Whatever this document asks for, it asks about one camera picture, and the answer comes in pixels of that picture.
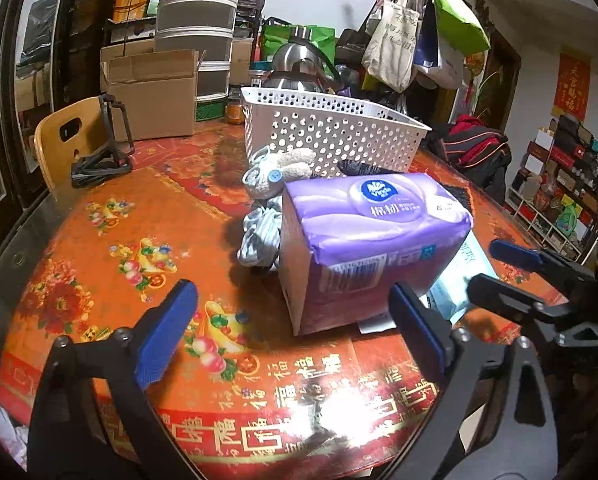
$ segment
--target vinda logo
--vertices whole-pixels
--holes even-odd
[[[399,194],[395,187],[385,180],[366,180],[361,184],[361,192],[373,202],[384,202],[391,196]]]

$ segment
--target canvas tote bag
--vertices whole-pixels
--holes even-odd
[[[397,92],[403,92],[414,79],[412,61],[422,1],[384,2],[381,21],[362,59],[368,74]]]

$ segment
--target blue gripper pad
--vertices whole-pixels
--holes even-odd
[[[198,293],[194,283],[179,280],[159,306],[163,308],[164,303],[170,304],[139,348],[134,378],[141,390],[163,377],[176,346],[196,312],[197,302]]]
[[[423,306],[406,283],[390,289],[388,309],[423,377],[443,387],[454,360],[450,322]]]
[[[540,272],[544,264],[539,251],[519,247],[505,240],[490,242],[490,256],[527,272]]]

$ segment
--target red chinese poster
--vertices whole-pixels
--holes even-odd
[[[554,95],[555,107],[583,121],[586,118],[589,92],[590,58],[576,51],[563,49],[559,59],[557,91]]]

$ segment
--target barcode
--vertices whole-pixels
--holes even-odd
[[[362,258],[321,271],[319,290],[321,292],[355,292],[373,288],[383,274],[387,254]]]

